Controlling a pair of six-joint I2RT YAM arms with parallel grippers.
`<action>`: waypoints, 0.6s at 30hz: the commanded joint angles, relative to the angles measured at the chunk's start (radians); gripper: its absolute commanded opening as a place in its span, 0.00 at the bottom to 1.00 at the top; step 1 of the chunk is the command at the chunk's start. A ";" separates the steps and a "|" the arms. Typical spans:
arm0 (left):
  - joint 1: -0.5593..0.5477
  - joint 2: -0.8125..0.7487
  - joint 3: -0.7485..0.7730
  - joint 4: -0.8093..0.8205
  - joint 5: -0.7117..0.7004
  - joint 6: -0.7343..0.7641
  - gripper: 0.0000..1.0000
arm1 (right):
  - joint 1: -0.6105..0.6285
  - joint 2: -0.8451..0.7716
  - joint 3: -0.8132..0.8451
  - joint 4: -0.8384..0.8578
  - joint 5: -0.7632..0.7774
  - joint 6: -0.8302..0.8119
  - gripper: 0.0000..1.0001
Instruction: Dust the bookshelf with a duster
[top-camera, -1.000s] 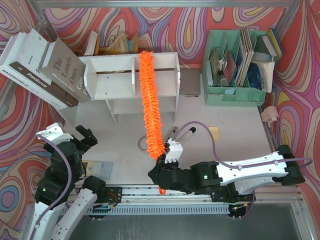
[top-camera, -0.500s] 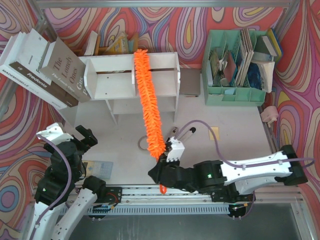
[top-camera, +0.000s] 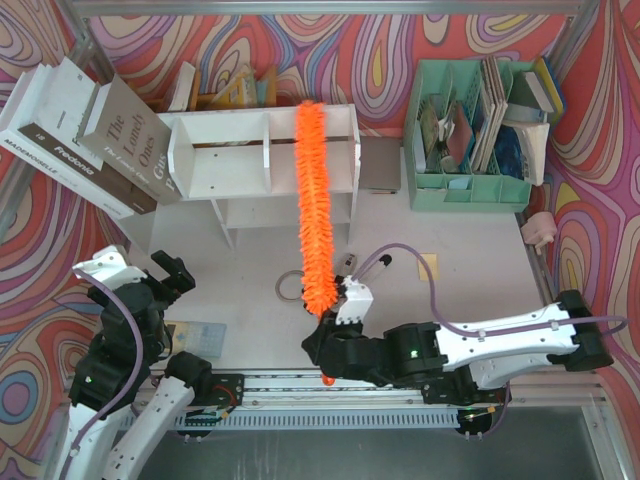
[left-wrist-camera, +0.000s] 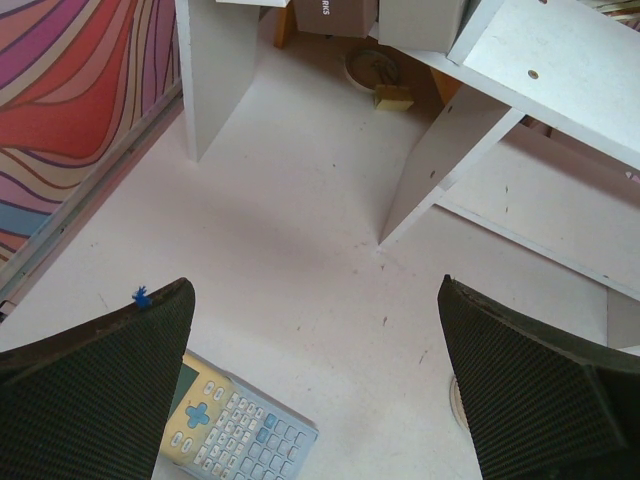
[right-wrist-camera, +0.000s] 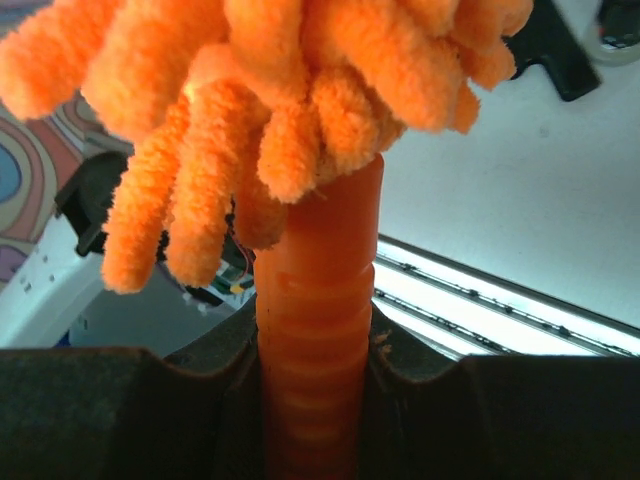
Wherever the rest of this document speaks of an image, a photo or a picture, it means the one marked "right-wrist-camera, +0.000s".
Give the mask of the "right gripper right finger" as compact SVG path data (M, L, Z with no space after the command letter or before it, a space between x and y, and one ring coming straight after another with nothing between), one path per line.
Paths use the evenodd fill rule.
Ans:
M627 357L451 360L372 317L363 479L635 479L639 362Z

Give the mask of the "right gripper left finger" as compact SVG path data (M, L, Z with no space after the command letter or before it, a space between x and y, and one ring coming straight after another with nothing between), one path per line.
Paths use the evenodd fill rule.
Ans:
M5 479L260 479L255 306L167 357L5 350Z

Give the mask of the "orange microfiber duster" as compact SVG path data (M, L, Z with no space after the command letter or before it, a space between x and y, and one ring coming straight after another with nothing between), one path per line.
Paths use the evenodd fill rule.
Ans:
M271 479L352 479L382 153L467 133L511 78L529 1L56 1L1 43L21 120L81 93L134 153L104 227L109 290L203 287L254 251Z

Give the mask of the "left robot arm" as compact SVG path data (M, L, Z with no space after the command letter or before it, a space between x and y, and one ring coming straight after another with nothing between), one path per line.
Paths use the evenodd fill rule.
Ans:
M40 240L1 294L1 345L142 346L165 356L231 312L208 292L190 292L156 264L144 289L118 295L101 277L102 223L126 156L84 161L57 195Z

